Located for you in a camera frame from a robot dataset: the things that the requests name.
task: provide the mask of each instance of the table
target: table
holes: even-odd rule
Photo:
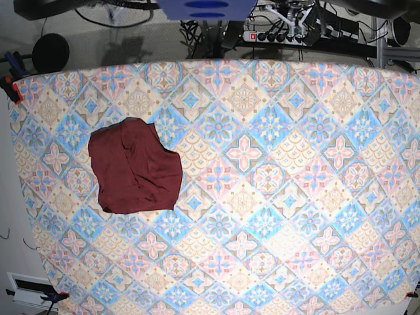
[[[420,89],[338,64],[202,60],[17,83],[18,175],[63,314],[336,314],[419,281]],[[174,211],[97,203],[91,132],[154,122]]]

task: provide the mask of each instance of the maroon cloth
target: maroon cloth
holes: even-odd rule
[[[153,123],[129,118],[95,131],[89,155],[105,212],[173,209],[181,187],[181,161],[161,145]]]

